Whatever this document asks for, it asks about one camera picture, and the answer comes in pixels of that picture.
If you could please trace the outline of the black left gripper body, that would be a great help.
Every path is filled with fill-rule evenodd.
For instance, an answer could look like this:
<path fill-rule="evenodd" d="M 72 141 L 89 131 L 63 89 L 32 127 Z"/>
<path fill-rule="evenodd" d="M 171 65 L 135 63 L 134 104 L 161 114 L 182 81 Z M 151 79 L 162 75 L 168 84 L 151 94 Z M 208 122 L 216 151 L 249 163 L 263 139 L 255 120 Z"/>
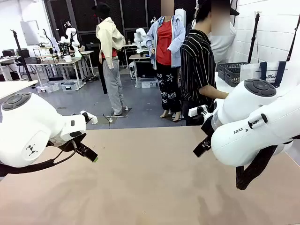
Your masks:
<path fill-rule="evenodd" d="M 81 134 L 70 141 L 67 141 L 65 144 L 60 146 L 60 150 L 64 152 L 71 152 L 78 150 L 83 153 L 86 151 L 86 146 L 82 143 L 82 140 L 86 137 L 86 134 Z"/>

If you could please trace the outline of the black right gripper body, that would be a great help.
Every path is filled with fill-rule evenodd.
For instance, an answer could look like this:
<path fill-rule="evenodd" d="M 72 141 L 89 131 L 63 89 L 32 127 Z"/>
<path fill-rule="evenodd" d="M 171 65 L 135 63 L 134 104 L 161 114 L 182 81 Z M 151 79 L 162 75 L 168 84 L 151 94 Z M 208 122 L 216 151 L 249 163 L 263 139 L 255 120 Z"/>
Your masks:
<path fill-rule="evenodd" d="M 212 127 L 212 124 L 211 124 L 211 120 L 213 119 L 213 115 L 211 115 L 210 117 L 208 117 L 205 121 L 204 121 L 204 123 L 202 124 L 202 127 L 201 127 L 201 129 L 202 129 L 202 131 L 207 135 L 207 140 L 211 140 L 211 137 L 212 137 L 212 135 L 213 135 L 213 133 L 214 133 L 214 129 L 213 129 L 213 127 Z"/>

